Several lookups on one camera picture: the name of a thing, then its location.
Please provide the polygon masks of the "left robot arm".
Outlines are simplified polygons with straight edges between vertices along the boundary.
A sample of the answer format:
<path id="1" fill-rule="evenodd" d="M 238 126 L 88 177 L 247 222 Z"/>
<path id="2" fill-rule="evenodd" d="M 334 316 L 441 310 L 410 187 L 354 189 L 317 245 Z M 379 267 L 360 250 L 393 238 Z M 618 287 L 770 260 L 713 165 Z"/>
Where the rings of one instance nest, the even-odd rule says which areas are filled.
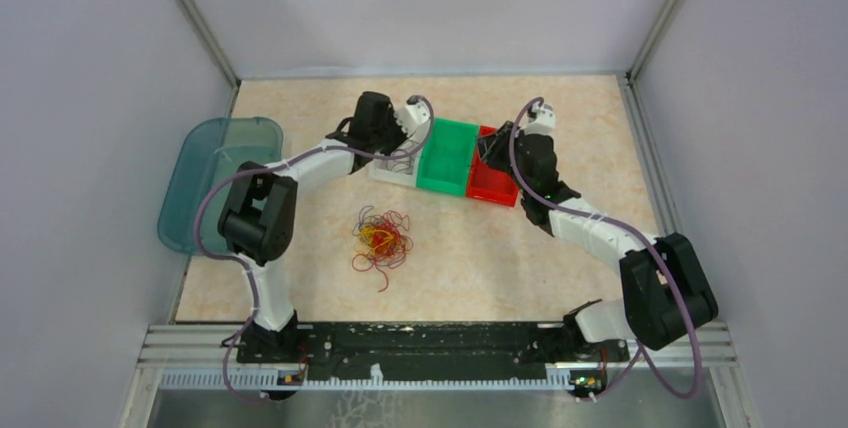
<path id="1" fill-rule="evenodd" d="M 339 123 L 314 148 L 277 165 L 243 163 L 231 177 L 217 230 L 226 242 L 226 258 L 239 263 L 252 298 L 247 327 L 261 336 L 260 347 L 277 362 L 292 359 L 300 347 L 295 309 L 280 259 L 294 235 L 300 196 L 385 160 L 416 124 L 398 118 L 391 99 L 366 91 L 352 116 Z"/>

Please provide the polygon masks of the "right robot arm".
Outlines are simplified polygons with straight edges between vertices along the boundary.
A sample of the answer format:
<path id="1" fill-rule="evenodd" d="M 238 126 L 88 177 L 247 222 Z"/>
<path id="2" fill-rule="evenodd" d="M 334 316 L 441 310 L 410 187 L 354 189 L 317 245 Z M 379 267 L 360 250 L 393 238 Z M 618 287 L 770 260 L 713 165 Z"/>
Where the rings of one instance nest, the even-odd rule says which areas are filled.
<path id="1" fill-rule="evenodd" d="M 565 315 L 563 346 L 569 356 L 588 360 L 604 341 L 617 339 L 660 350 L 717 317 L 717 301 L 688 238 L 630 231 L 601 215 L 560 180 L 551 136 L 520 130 L 511 141 L 511 130 L 505 122 L 478 137 L 481 162 L 517 185 L 534 226 L 580 246 L 617 271 L 621 281 L 621 299 L 590 301 Z"/>

